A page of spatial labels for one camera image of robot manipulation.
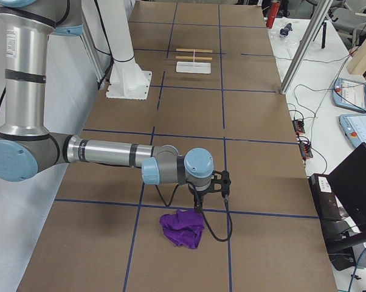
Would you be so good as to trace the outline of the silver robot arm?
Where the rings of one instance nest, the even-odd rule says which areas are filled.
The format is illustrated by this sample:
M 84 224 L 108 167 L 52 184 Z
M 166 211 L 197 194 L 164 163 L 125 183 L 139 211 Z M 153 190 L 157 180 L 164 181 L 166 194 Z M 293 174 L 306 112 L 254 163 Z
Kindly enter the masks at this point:
M 6 32 L 5 123 L 0 127 L 0 178 L 19 182 L 51 166 L 76 161 L 142 171 L 145 184 L 188 185 L 195 209 L 215 191 L 212 155 L 194 148 L 180 155 L 162 147 L 82 139 L 44 126 L 47 45 L 51 34 L 83 32 L 80 1 L 1 1 Z

